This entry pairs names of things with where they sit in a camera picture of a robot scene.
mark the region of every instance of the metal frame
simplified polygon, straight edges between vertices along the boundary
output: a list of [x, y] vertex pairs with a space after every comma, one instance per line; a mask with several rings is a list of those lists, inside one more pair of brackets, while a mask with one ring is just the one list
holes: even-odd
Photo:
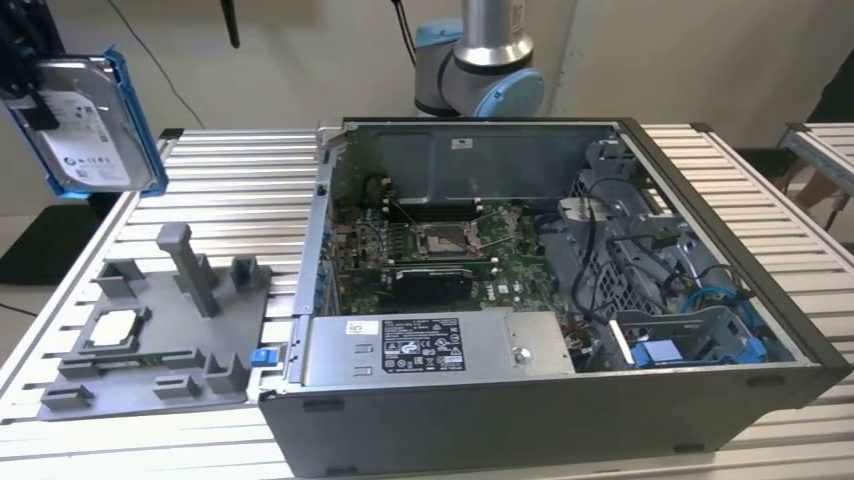
[[[697, 132], [689, 125], [652, 125], [645, 130], [820, 331], [854, 363], [850, 255], [770, 188], [717, 135]], [[98, 273], [102, 259], [142, 252], [144, 268], [170, 267], [169, 260], [147, 247], [156, 234], [156, 222], [193, 213], [191, 225], [202, 235], [195, 246], [214, 256], [215, 262], [245, 252], [259, 254], [262, 263], [274, 266], [274, 295], [262, 342], [275, 344], [290, 338], [299, 269], [297, 244], [305, 232], [305, 217], [298, 218], [294, 210], [309, 208], [314, 178], [307, 177], [311, 172], [306, 170], [314, 168], [314, 141], [310, 131], [189, 131], [167, 161], [174, 179], [167, 195], [142, 201], [131, 194], [122, 197], [0, 370], [0, 477], [291, 476], [254, 407], [50, 424], [28, 420], [38, 411], [38, 385], [55, 375], [56, 359], [42, 357], [67, 351], [74, 344], [76, 331], [63, 327], [74, 328], [86, 321], [98, 295], [86, 280]], [[263, 383], [261, 373], [254, 371], [254, 376]], [[854, 379], [844, 380], [809, 407], [762, 417], [716, 454], [481, 472], [477, 477], [850, 477], [853, 382]]]
[[790, 123], [780, 146], [828, 175], [854, 194], [854, 123]]

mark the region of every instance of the hard drive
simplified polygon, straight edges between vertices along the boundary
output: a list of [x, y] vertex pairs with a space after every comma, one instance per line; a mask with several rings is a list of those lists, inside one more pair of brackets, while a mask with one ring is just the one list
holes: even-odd
[[62, 197], [139, 191], [159, 195], [167, 176], [143, 116], [123, 56], [64, 56], [42, 60], [39, 93], [59, 128], [35, 130], [12, 116]]

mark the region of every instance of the metal case panel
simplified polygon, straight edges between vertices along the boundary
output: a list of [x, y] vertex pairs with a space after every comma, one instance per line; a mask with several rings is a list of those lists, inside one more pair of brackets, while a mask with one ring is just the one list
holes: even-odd
[[259, 403], [301, 478], [712, 452], [814, 373], [658, 371], [487, 385], [286, 394]]

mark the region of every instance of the white wall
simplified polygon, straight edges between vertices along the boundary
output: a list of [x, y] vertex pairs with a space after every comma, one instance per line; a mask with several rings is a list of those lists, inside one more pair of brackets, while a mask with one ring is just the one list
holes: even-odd
[[579, 0], [553, 114], [704, 121], [773, 145], [854, 49], [853, 19], [850, 0]]
[[[311, 128], [322, 118], [414, 112], [413, 67], [389, 0], [238, 1], [239, 50], [229, 43], [218, 1], [115, 2], [209, 128]], [[459, 4], [409, 0], [413, 29], [458, 16]], [[535, 65], [554, 79], [574, 1], [529, 4]], [[50, 5], [70, 52], [96, 53], [115, 43], [127, 56], [152, 130], [197, 127], [106, 0]], [[0, 142], [18, 148], [4, 160], [0, 215], [35, 213], [55, 201], [10, 123], [0, 122]]]

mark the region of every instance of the warning label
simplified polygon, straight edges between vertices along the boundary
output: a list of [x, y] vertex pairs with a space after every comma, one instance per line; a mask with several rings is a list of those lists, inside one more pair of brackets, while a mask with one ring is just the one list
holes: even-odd
[[383, 320], [387, 373], [466, 370], [458, 318]]

